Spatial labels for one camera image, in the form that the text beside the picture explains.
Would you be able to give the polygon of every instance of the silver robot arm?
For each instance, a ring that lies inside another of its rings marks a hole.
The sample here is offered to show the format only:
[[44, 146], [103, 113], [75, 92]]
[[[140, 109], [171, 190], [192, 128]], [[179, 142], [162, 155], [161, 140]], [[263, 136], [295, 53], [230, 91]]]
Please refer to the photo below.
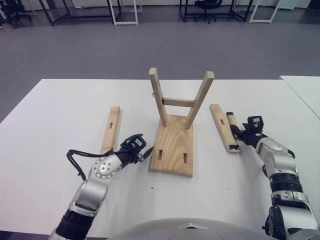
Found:
[[244, 131], [230, 126], [232, 133], [255, 148], [264, 162], [262, 171], [270, 181], [272, 206], [262, 228], [267, 235], [280, 240], [320, 239], [317, 219], [299, 180], [295, 155], [264, 135], [263, 125], [261, 116], [252, 116], [248, 123], [243, 123]]
[[[84, 180], [76, 191], [60, 224], [52, 231], [49, 240], [86, 239], [93, 220], [97, 216], [100, 207], [107, 196], [111, 179], [119, 170], [123, 169], [128, 164], [136, 164], [137, 162], [142, 162], [146, 159], [151, 154], [153, 147], [147, 150], [144, 155], [141, 155], [140, 151], [145, 146], [146, 142], [142, 138], [142, 134], [136, 134], [127, 138], [120, 145], [120, 150], [117, 152], [113, 152], [111, 149], [105, 154], [96, 155], [70, 150], [75, 154], [78, 152], [81, 156], [99, 156], [99, 158], [91, 167], [88, 180]], [[72, 157], [71, 160], [71, 163], [77, 168], [79, 175], [85, 179], [85, 175], [81, 168]]]

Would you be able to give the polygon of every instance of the floor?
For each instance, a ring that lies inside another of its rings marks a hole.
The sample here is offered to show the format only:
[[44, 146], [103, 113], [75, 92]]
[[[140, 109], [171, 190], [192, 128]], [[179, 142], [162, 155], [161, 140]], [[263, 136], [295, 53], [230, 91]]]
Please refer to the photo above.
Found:
[[[258, 18], [272, 12], [267, 7], [259, 10]], [[50, 14], [61, 15], [62, 10]], [[217, 79], [320, 76], [317, 10], [281, 10], [272, 24], [249, 24], [233, 17], [218, 17], [211, 24], [190, 17], [184, 23], [177, 6], [144, 7], [138, 17], [138, 26], [115, 27], [109, 19], [95, 19], [51, 27], [38, 11], [31, 23], [22, 20], [13, 31], [1, 31], [0, 122], [43, 78], [148, 79], [150, 67], [158, 68], [161, 79], [201, 79], [207, 70], [213, 70]], [[2, 232], [0, 238], [48, 236]]]

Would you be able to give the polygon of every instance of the white desk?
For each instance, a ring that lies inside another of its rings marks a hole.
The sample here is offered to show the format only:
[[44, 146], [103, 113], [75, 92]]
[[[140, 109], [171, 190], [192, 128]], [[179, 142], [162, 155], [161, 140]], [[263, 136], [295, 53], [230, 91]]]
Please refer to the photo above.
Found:
[[280, 76], [320, 119], [320, 76]]
[[[194, 98], [199, 80], [162, 80], [165, 97]], [[242, 123], [262, 115], [264, 133], [294, 151], [303, 190], [320, 220], [320, 121], [283, 80], [215, 80], [194, 121], [193, 178], [148, 171], [149, 160], [118, 173], [88, 234], [110, 237], [173, 217], [220, 220], [261, 232], [271, 206], [262, 161], [243, 144], [227, 153], [209, 111], [219, 103]], [[121, 107], [116, 146], [143, 133], [153, 145], [159, 114], [148, 80], [44, 79], [0, 124], [0, 230], [49, 234], [81, 183], [68, 149], [99, 153], [111, 106]], [[184, 107], [167, 113], [185, 115]], [[77, 158], [87, 173], [92, 159]]]

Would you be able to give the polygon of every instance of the wood grain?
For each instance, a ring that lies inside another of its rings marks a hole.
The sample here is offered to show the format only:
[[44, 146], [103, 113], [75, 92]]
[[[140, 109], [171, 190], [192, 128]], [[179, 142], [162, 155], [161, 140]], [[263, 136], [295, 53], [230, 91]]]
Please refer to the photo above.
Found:
[[225, 114], [221, 110], [219, 104], [211, 104], [210, 110], [216, 129], [219, 132], [225, 149], [230, 153], [239, 153], [239, 145], [231, 133], [230, 125], [225, 117]]
[[162, 103], [164, 105], [170, 105], [170, 106], [193, 108], [195, 106], [196, 101], [195, 100], [187, 100], [187, 99], [163, 97]]
[[191, 126], [191, 124], [193, 123], [193, 121], [199, 111], [199, 108], [200, 108], [202, 102], [204, 101], [205, 96], [206, 96], [207, 92], [209, 91], [209, 88], [210, 88], [214, 79], [215, 79], [215, 74], [213, 71], [207, 71], [205, 73], [204, 78], [201, 83], [201, 86], [199, 88], [199, 91], [195, 97], [194, 107], [191, 108], [188, 116], [186, 117], [186, 121], [184, 124], [185, 129], [188, 129]]
[[120, 114], [120, 107], [119, 106], [111, 107], [108, 122], [105, 127], [102, 147], [101, 147], [102, 154], [109, 151], [115, 145], [119, 114]]
[[167, 113], [166, 113], [166, 108], [162, 103], [162, 91], [161, 91], [161, 87], [160, 87], [160, 83], [159, 83], [158, 71], [155, 67], [150, 68], [149, 77], [151, 80], [153, 94], [154, 94], [156, 106], [159, 111], [162, 126], [166, 127], [167, 121], [168, 121], [167, 120]]
[[185, 116], [167, 115], [167, 127], [159, 123], [149, 170], [193, 176], [194, 128], [184, 128]]
[[[229, 125], [236, 125], [239, 128], [239, 125], [233, 112], [227, 112], [226, 118], [228, 119]], [[233, 134], [233, 137], [234, 139], [238, 138], [236, 134]]]

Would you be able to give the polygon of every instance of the office chair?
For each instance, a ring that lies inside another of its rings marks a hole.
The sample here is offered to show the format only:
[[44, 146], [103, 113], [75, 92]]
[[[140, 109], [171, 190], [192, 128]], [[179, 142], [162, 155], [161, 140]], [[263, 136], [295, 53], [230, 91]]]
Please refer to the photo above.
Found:
[[[206, 21], [206, 19], [208, 19], [208, 24], [210, 23], [211, 19], [207, 14], [207, 10], [211, 10], [211, 9], [217, 9], [218, 7], [220, 7], [222, 4], [222, 0], [197, 0], [194, 5], [196, 5], [197, 7], [204, 9], [204, 13], [199, 13], [197, 14], [199, 17], [197, 17], [197, 15], [194, 15], [194, 20], [196, 22], [198, 22], [198, 18], [200, 17], [204, 17], [204, 22]], [[213, 16], [214, 21], [217, 21], [217, 18], [214, 14], [211, 14]]]
[[15, 19], [15, 23], [17, 25], [20, 22], [21, 18], [26, 18], [31, 22], [31, 16], [28, 14], [19, 14], [25, 13], [25, 6], [22, 4], [21, 0], [4, 0], [6, 5], [4, 5], [3, 1], [1, 2], [1, 8], [8, 16], [8, 21], [11, 22], [12, 19]]

